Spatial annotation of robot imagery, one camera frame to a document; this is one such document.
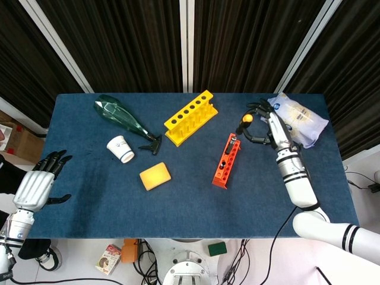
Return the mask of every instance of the plastic bag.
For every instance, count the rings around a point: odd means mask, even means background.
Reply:
[[[290,99],[285,93],[269,98],[268,102],[287,125],[293,140],[305,148],[312,147],[327,126],[328,120]]]

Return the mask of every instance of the test tube rack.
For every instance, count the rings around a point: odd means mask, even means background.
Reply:
[[[230,176],[236,154],[240,150],[240,141],[236,139],[235,143],[230,148],[229,153],[227,153],[227,149],[229,148],[229,145],[233,137],[236,138],[236,135],[230,134],[230,137],[227,140],[226,146],[224,147],[223,154],[221,155],[221,159],[219,161],[218,167],[216,168],[216,172],[213,179],[213,184],[215,186],[219,186],[224,189],[227,189],[226,183]]]
[[[213,97],[214,95],[206,90],[164,123],[168,129],[165,135],[177,147],[218,114],[217,109],[210,103]]]

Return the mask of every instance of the yellow sponge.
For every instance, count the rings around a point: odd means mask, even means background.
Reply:
[[[171,180],[169,171],[167,171],[166,165],[163,162],[141,172],[140,178],[147,191]]]

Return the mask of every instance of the black curtain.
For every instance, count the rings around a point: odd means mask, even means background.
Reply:
[[[273,92],[323,0],[196,0],[194,91]]]
[[[289,93],[323,93],[342,158],[380,144],[380,1],[344,1]]]
[[[38,0],[95,92],[182,92],[178,0]]]
[[[18,1],[0,19],[0,96],[46,128],[56,96],[82,89]]]

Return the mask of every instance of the green object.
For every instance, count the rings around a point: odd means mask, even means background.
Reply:
[[[210,253],[211,257],[214,257],[215,255],[220,255],[220,254],[226,254],[227,253],[226,243],[219,242],[219,243],[214,243],[212,245],[209,245],[208,252]]]
[[[161,135],[155,137],[147,131],[118,99],[102,94],[96,99],[94,108],[96,112],[107,121],[117,124],[127,131],[133,132],[152,142],[151,145],[144,145],[139,148],[150,150],[154,155],[159,152]]]

